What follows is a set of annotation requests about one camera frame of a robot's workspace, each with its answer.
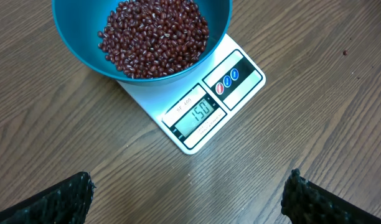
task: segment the white scale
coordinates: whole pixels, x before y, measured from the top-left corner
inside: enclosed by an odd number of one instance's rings
[[[265,74],[228,35],[191,73],[159,86],[119,82],[188,155],[197,153],[265,84]]]

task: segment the wooden table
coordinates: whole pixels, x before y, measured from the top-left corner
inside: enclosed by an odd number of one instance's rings
[[[381,0],[234,0],[228,33],[267,84],[185,156],[68,51],[50,1],[0,0],[0,210],[85,170],[88,223],[288,223],[299,167],[381,218]]]

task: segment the pile of beans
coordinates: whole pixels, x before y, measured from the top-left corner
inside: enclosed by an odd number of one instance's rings
[[[111,11],[99,48],[130,78],[158,78],[195,64],[209,39],[194,0],[129,0]]]

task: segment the red button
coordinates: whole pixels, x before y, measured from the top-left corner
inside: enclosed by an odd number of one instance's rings
[[[223,84],[217,83],[215,86],[215,91],[217,92],[218,95],[221,95],[223,93]]]

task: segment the blue bowl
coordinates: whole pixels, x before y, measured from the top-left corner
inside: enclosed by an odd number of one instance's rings
[[[205,52],[190,68],[161,78],[132,79],[105,60],[97,36],[107,23],[110,11],[115,11],[119,0],[52,0],[55,25],[69,50],[85,65],[98,73],[134,85],[162,85],[178,80],[201,64],[218,47],[227,32],[232,13],[232,0],[195,0],[209,23],[210,37]]]

